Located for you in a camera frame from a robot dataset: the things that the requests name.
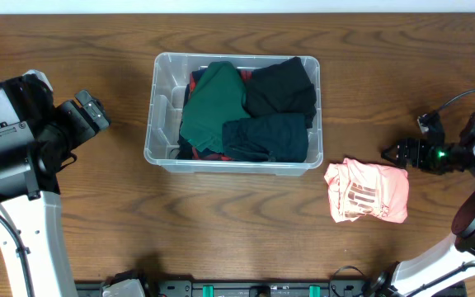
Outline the dark green garment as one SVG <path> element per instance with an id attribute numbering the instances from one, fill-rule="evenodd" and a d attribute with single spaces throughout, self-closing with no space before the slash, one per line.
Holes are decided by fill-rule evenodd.
<path id="1" fill-rule="evenodd" d="M 203 151 L 223 152 L 223 125 L 248 118 L 242 74 L 228 61 L 212 62 L 190 74 L 180 136 Z"/>

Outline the dark navy shirt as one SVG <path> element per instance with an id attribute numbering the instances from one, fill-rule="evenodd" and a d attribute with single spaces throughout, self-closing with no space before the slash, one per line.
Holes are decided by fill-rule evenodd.
<path id="1" fill-rule="evenodd" d="M 302 163 L 308 154 L 305 117 L 277 113 L 228 121 L 222 127 L 223 154 L 241 162 Z"/>

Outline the black garment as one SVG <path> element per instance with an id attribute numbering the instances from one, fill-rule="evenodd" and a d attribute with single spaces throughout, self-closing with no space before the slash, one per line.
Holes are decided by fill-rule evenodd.
<path id="1" fill-rule="evenodd" d="M 245 87 L 245 110 L 251 116 L 300 113 L 306 128 L 313 127 L 317 93 L 300 57 L 252 71 Z"/>

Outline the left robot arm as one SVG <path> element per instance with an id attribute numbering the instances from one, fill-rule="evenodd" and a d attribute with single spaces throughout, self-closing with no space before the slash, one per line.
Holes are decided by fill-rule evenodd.
<path id="1" fill-rule="evenodd" d="M 0 250 L 13 295 L 77 295 L 57 175 L 110 125 L 87 90 L 56 106 L 39 70 L 0 82 Z"/>

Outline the red plaid flannel shirt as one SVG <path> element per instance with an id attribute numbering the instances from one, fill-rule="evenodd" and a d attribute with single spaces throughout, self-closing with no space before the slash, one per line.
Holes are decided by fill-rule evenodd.
<path id="1" fill-rule="evenodd" d="M 185 90 L 185 99 L 184 99 L 184 105 L 190 100 L 190 97 L 195 90 L 195 87 L 199 80 L 202 78 L 204 75 L 206 69 L 200 69 L 192 72 L 190 74 L 190 81 L 186 86 Z M 246 82 L 247 80 L 252 78 L 252 71 L 246 70 L 246 69 L 238 69 L 237 70 L 240 78 Z M 225 156 L 223 153 L 216 153 L 214 151 L 211 151 L 209 149 L 204 149 L 203 151 L 199 151 L 199 149 L 195 148 L 192 146 L 190 148 L 190 151 L 192 152 L 192 159 L 195 160 L 205 160 L 205 161 L 232 161 L 232 159 L 228 156 Z"/>

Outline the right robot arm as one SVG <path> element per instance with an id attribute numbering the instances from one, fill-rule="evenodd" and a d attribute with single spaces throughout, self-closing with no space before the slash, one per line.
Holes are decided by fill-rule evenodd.
<path id="1" fill-rule="evenodd" d="M 475 157 L 475 113 L 460 134 Z M 419 257 L 383 271 L 364 296 L 465 296 L 475 276 L 475 191 L 460 207 L 451 234 Z"/>

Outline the black pants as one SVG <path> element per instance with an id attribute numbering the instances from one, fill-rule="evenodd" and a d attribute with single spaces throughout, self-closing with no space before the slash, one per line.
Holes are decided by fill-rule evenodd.
<path id="1" fill-rule="evenodd" d="M 186 106 L 186 103 L 188 102 L 189 98 L 190 98 L 190 85 L 187 84 L 185 92 L 184 92 L 183 106 Z M 193 158 L 193 151 L 192 151 L 191 144 L 181 134 L 179 134 L 177 143 L 179 145 L 179 148 L 178 148 L 178 154 L 176 156 L 176 159 L 191 160 Z"/>

